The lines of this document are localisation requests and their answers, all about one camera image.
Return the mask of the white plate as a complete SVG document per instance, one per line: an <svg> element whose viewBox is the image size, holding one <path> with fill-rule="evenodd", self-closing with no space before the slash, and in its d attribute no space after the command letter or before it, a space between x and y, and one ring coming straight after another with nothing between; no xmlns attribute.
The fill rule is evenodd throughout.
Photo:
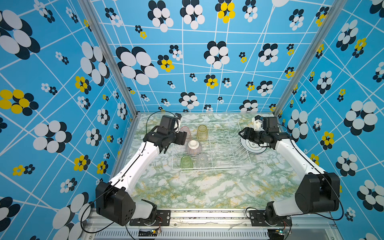
<svg viewBox="0 0 384 240"><path fill-rule="evenodd" d="M249 145L241 145L241 147L248 152L249 154L253 155L259 155L264 153L270 146L267 143L264 144L257 144L253 143L249 140L250 144Z"/></svg>

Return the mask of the green glass cup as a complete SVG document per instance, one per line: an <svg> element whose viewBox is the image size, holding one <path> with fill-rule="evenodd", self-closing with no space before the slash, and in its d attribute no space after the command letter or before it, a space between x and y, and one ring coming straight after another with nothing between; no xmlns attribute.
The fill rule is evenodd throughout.
<svg viewBox="0 0 384 240"><path fill-rule="evenodd" d="M191 170L194 168L193 160L190 156L183 156L181 158L180 167L182 170Z"/></svg>

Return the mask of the white wire dish rack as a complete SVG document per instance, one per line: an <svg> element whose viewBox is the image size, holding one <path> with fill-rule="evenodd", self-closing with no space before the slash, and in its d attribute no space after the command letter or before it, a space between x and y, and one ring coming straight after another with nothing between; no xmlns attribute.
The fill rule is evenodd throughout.
<svg viewBox="0 0 384 240"><path fill-rule="evenodd" d="M197 139L197 129L199 125L206 125L209 131L209 138L206 141ZM240 144L240 136L238 132L241 130L238 122L213 122L213 123L195 123L184 124L190 128L192 140L197 140L202 146L203 154L209 158L208 168L196 168L197 156L190 156L186 152L184 146L173 144L170 148L172 153L172 169L183 172L192 171L215 171L215 170L234 170L246 168L251 165L251 159ZM182 170L180 167L181 158L190 156L194 163L191 170Z"/></svg>

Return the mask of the clear glass cup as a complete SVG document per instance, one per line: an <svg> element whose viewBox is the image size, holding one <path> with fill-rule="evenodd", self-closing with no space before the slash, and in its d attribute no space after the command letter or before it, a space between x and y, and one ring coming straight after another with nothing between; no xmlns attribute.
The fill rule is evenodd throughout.
<svg viewBox="0 0 384 240"><path fill-rule="evenodd" d="M209 158L206 154L200 153L196 158L196 168L208 168Z"/></svg>

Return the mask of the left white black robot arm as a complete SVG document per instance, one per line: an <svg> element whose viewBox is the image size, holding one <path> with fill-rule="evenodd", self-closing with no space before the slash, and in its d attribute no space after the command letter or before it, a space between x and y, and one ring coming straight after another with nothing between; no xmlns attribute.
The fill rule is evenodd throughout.
<svg viewBox="0 0 384 240"><path fill-rule="evenodd" d="M131 197L134 188L149 164L171 144L183 146L187 133L181 132L181 114L163 115L160 124L143 138L138 151L108 183L96 187L96 212L114 223L124 226L131 220L152 224L157 218L157 205Z"/></svg>

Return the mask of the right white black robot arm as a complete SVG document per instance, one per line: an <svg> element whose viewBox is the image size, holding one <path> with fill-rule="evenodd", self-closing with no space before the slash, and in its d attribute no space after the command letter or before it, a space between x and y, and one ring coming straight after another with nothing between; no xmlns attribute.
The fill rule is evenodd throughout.
<svg viewBox="0 0 384 240"><path fill-rule="evenodd" d="M287 132L280 131L276 117L258 115L253 118L253 124L253 127L245 127L238 133L241 139L277 151L301 179L294 196L267 203L265 219L268 224L276 225L286 217L323 216L325 212L343 209L337 174L328 173L306 156Z"/></svg>

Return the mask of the pink glass cup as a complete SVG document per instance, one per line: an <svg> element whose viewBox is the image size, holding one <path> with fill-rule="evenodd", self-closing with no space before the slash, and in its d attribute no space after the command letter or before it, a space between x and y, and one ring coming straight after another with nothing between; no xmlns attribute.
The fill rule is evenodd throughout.
<svg viewBox="0 0 384 240"><path fill-rule="evenodd" d="M186 143L188 143L190 140L192 140L192 135L191 135L191 131L190 131L189 127L187 127L187 126L181 127L180 132L187 133L187 135L186 135Z"/></svg>

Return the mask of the yellow glass cup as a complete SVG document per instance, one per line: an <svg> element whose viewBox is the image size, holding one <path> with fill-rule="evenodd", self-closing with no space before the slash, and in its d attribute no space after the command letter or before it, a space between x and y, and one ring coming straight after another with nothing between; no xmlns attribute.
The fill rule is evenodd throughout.
<svg viewBox="0 0 384 240"><path fill-rule="evenodd" d="M197 129L197 139L206 141L209 138L209 131L206 125L199 125Z"/></svg>

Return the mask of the left circuit board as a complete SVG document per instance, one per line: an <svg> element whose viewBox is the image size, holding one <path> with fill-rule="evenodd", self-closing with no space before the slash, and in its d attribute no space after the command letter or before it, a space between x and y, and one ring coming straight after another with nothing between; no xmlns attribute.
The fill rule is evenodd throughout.
<svg viewBox="0 0 384 240"><path fill-rule="evenodd" d="M162 233L162 230L160 228L158 229L139 229L138 236L139 237L157 237L159 234Z"/></svg>

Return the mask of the circuit board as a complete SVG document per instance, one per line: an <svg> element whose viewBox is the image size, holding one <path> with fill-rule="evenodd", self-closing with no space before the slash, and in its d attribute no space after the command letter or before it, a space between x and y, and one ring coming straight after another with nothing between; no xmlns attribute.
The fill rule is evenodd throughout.
<svg viewBox="0 0 384 240"><path fill-rule="evenodd" d="M158 229L139 229L138 236L139 237L157 237L159 234L162 233L162 230L160 228Z"/></svg>
<svg viewBox="0 0 384 240"><path fill-rule="evenodd" d="M268 229L268 235L270 240L284 240L285 235L280 230Z"/></svg>

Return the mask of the right circuit board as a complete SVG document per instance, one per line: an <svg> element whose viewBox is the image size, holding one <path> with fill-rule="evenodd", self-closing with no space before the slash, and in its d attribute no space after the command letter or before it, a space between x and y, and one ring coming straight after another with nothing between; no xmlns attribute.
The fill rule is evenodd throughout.
<svg viewBox="0 0 384 240"><path fill-rule="evenodd" d="M284 240L285 235L280 230L268 229L268 235L270 240Z"/></svg>

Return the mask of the right aluminium frame post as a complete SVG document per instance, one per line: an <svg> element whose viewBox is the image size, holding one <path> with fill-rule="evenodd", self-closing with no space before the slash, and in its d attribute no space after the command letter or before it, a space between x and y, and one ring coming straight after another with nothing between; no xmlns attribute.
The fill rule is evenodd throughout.
<svg viewBox="0 0 384 240"><path fill-rule="evenodd" d="M287 104L294 87L299 83L301 77L303 76L309 64L311 63L313 57L315 56L315 53L318 47L323 43L323 40L325 39L325 37L328 35L329 31L333 27L335 21L339 17L346 3L347 3L347 0L336 0L331 5L327 19L317 31L309 48L307 49L302 60L300 61L300 64L298 65L298 69L296 70L294 77L288 83L279 102L277 103L276 109L273 112L275 117L279 115L283 107Z"/></svg>

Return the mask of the aluminium frame post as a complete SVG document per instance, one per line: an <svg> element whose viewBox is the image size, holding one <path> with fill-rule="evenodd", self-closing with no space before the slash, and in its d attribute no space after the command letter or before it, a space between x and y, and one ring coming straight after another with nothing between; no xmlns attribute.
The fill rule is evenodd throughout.
<svg viewBox="0 0 384 240"><path fill-rule="evenodd" d="M126 103L133 115L133 119L135 119L138 115L138 111L134 105L134 101L130 97L130 93L128 91L128 87L123 79L123 76L118 68L116 61L114 60L112 50L110 49L107 39L105 37L104 32L102 31L102 25L99 23L97 19L97 12L93 9L92 3L86 0L79 0L79 4L83 13L85 14L86 19L89 21L91 28L93 29L93 34L101 48L103 55L106 58L106 61L109 65L109 68L112 74L115 77L117 85L126 100Z"/></svg>
<svg viewBox="0 0 384 240"><path fill-rule="evenodd" d="M328 35L329 31L333 27L335 21L339 17L346 3L347 3L347 0L336 0L331 5L327 19L317 31L309 48L307 49L302 60L300 61L300 64L298 65L298 69L296 70L294 77L288 83L279 102L277 103L276 109L273 112L275 117L279 115L283 107L287 104L294 87L299 83L301 77L303 76L309 64L311 63L313 57L315 56L315 53L318 47L323 43L323 40L325 39L325 37Z"/></svg>

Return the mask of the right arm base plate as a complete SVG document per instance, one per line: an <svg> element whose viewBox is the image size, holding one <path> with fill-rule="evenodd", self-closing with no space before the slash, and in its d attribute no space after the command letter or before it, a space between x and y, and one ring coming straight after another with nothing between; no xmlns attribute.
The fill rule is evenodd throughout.
<svg viewBox="0 0 384 240"><path fill-rule="evenodd" d="M248 210L246 216L250 219L253 227L277 227L284 228L292 226L291 217L277 217L269 222L266 219L265 211Z"/></svg>

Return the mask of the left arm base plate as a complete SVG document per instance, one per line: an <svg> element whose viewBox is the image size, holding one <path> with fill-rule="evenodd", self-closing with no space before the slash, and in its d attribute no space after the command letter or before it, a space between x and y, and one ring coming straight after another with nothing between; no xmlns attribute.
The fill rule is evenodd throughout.
<svg viewBox="0 0 384 240"><path fill-rule="evenodd" d="M149 217L131 219L129 222L130 226L140 227L154 227L154 226L169 226L171 219L170 210L155 210L150 213Z"/></svg>

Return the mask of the aluminium front rail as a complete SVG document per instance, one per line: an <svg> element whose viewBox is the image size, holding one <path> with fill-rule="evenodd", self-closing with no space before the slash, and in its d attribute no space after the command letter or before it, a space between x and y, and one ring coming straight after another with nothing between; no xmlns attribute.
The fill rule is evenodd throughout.
<svg viewBox="0 0 384 240"><path fill-rule="evenodd" d="M318 215L293 216L292 226L253 227L244 209L169 209L169 226L120 226L91 212L82 240L269 240L268 229L284 240L341 240L336 224ZM139 237L139 229L158 229L157 237Z"/></svg>

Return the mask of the left aluminium frame post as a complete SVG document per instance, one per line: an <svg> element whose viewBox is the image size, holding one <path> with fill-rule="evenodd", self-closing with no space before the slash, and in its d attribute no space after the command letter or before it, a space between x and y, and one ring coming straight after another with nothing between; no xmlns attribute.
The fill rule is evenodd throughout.
<svg viewBox="0 0 384 240"><path fill-rule="evenodd" d="M114 60L112 50L110 49L107 39L105 37L104 32L102 31L102 25L99 23L97 19L97 12L93 9L92 3L86 0L79 0L79 4L83 13L85 14L86 19L89 21L91 28L93 29L93 34L101 48L103 55L106 58L106 61L109 65L109 68L112 74L115 77L117 85L126 100L126 103L133 115L133 119L135 119L138 115L138 111L134 105L134 101L130 97L130 93L128 91L128 87L123 79L123 76L118 68L116 61Z"/></svg>

